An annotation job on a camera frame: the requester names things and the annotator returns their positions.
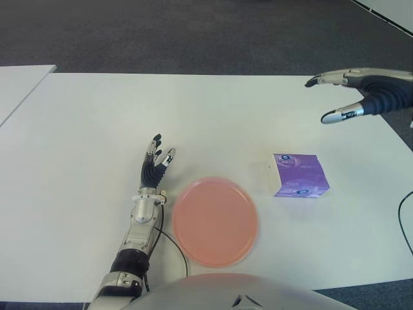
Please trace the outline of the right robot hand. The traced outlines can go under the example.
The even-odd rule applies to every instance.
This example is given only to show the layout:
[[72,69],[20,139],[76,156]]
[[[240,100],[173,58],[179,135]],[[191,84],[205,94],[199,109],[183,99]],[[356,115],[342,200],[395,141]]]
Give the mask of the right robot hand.
[[315,75],[305,83],[305,87],[322,84],[354,88],[365,95],[356,103],[324,114],[321,122],[326,125],[412,107],[412,72],[384,68],[346,68]]

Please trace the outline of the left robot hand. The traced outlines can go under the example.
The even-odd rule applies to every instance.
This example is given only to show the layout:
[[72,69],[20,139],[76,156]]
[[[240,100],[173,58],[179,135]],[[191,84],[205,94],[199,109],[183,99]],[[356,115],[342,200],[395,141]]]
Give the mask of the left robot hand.
[[161,182],[167,167],[175,158],[176,150],[175,148],[172,148],[159,163],[156,163],[156,160],[162,154],[162,150],[159,149],[161,138],[161,134],[155,135],[145,152],[145,158],[141,167],[140,189],[156,189]]

